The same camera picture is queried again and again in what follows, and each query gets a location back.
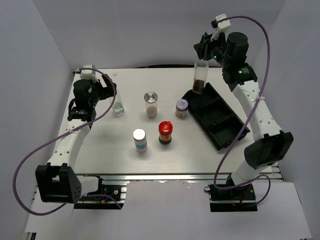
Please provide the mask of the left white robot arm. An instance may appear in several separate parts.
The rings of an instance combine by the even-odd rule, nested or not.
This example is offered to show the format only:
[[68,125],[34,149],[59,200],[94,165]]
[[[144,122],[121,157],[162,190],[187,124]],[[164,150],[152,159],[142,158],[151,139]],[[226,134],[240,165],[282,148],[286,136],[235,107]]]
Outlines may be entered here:
[[99,200],[105,196],[106,187],[98,176],[78,176],[74,172],[81,146],[96,119],[99,101],[116,95],[116,85],[108,76],[102,78],[103,86],[94,75],[81,75],[73,84],[73,99],[68,106],[65,133],[51,158],[35,170],[41,200],[45,203],[76,204],[90,194]]

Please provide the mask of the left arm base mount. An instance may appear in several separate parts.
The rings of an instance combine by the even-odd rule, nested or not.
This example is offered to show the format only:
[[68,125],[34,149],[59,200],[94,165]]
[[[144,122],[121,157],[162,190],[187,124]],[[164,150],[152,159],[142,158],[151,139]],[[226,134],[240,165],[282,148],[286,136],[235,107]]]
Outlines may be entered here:
[[120,210],[125,203],[127,182],[107,179],[103,176],[83,175],[80,199],[74,204],[76,210]]

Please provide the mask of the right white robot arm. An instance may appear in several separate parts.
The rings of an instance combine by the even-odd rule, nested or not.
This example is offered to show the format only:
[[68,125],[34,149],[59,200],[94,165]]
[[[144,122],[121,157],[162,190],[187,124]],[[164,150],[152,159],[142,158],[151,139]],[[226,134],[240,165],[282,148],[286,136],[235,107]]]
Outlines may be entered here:
[[212,39],[204,33],[193,47],[200,60],[215,60],[222,67],[223,80],[239,101],[247,117],[245,123],[252,130],[254,142],[244,149],[244,161],[228,177],[225,187],[226,195],[236,200],[243,195],[243,186],[285,157],[294,138],[276,123],[262,96],[258,78],[246,62],[249,43],[245,34],[232,32],[226,36],[221,32]]

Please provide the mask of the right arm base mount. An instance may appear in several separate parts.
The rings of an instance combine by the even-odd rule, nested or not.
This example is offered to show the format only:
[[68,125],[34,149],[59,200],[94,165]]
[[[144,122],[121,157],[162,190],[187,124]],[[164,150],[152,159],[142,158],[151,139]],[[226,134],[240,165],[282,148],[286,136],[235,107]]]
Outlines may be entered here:
[[213,184],[205,186],[212,213],[257,212],[256,195],[252,184],[228,190],[219,190]]

